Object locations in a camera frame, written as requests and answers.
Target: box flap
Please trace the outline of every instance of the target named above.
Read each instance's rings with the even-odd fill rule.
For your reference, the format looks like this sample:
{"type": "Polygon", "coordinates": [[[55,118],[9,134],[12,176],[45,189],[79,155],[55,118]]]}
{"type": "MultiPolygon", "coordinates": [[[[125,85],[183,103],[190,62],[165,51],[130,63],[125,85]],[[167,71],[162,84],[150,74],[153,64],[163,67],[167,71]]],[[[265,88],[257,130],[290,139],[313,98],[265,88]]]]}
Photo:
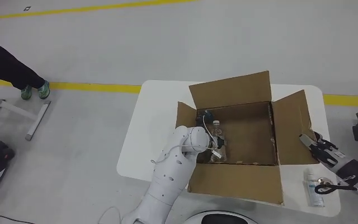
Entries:
{"type": "Polygon", "coordinates": [[[183,102],[178,102],[177,123],[175,128],[184,125],[186,127],[195,127],[196,110],[183,102]]]}
{"type": "Polygon", "coordinates": [[[317,164],[300,134],[314,138],[304,90],[272,103],[279,163],[317,164]]]}
{"type": "Polygon", "coordinates": [[[197,164],[189,192],[283,203],[278,166],[197,164]]]}
{"type": "Polygon", "coordinates": [[[271,101],[269,72],[189,86],[197,109],[271,101]]]}

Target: green sneaker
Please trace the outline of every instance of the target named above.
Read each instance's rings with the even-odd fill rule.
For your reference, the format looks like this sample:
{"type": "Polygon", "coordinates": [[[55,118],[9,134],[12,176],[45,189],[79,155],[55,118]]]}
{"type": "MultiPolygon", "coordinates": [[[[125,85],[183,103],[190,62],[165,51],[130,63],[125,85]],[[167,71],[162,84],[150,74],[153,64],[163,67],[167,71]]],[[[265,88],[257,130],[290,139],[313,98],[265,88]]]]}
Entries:
{"type": "Polygon", "coordinates": [[[28,100],[32,96],[32,87],[27,85],[25,89],[21,90],[21,98],[28,100]]]}
{"type": "Polygon", "coordinates": [[[50,84],[45,80],[45,84],[37,89],[39,92],[39,98],[45,99],[50,95],[50,84]]]}

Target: tape on floor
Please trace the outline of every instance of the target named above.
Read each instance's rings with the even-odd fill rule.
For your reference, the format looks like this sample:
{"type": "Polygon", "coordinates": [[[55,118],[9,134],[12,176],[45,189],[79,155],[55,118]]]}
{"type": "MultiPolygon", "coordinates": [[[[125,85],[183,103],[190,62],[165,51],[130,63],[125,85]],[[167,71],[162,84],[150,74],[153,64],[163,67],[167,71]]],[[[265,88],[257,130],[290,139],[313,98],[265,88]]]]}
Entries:
{"type": "Polygon", "coordinates": [[[198,1],[198,0],[152,0],[152,1],[143,1],[143,2],[126,2],[126,3],[119,3],[119,4],[107,4],[104,6],[85,6],[85,7],[78,7],[78,8],[66,8],[63,10],[14,13],[8,15],[0,15],[0,18],[43,16],[43,15],[53,15],[53,14],[70,13],[70,12],[89,12],[89,11],[97,11],[97,10],[110,10],[114,8],[156,6],[160,4],[174,4],[174,3],[194,2],[194,1],[198,1]]]}
{"type": "MultiPolygon", "coordinates": [[[[11,83],[0,80],[0,86],[12,86],[11,83]]],[[[96,83],[73,83],[73,82],[51,82],[50,88],[53,90],[80,90],[95,92],[124,92],[128,94],[138,94],[140,86],[119,85],[119,84],[96,84],[96,83]]],[[[358,96],[330,95],[324,94],[325,105],[333,106],[358,106],[358,96]]]]}

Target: person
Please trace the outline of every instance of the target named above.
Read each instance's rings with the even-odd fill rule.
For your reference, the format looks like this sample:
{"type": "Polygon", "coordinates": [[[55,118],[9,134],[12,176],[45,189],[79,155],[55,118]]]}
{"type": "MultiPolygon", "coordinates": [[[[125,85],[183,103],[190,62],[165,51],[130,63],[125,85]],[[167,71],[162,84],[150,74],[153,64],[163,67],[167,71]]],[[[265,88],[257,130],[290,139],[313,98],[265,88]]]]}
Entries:
{"type": "Polygon", "coordinates": [[[50,95],[49,82],[41,78],[1,46],[0,80],[10,82],[13,87],[21,90],[21,98],[24,100],[28,100],[31,97],[32,88],[37,89],[41,99],[45,99],[50,95]]]}

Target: open cardboard box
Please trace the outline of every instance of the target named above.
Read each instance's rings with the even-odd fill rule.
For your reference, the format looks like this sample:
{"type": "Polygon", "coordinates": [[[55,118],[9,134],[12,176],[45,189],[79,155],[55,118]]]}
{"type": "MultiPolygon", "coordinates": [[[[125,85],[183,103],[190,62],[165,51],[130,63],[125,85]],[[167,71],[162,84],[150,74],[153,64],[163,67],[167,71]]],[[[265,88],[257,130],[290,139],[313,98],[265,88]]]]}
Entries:
{"type": "Polygon", "coordinates": [[[299,140],[302,133],[314,138],[303,90],[272,102],[268,71],[189,89],[196,109],[178,102],[176,126],[194,127],[197,114],[210,110],[228,157],[208,163],[211,152],[199,154],[189,192],[283,204],[279,166],[318,163],[299,140]]]}

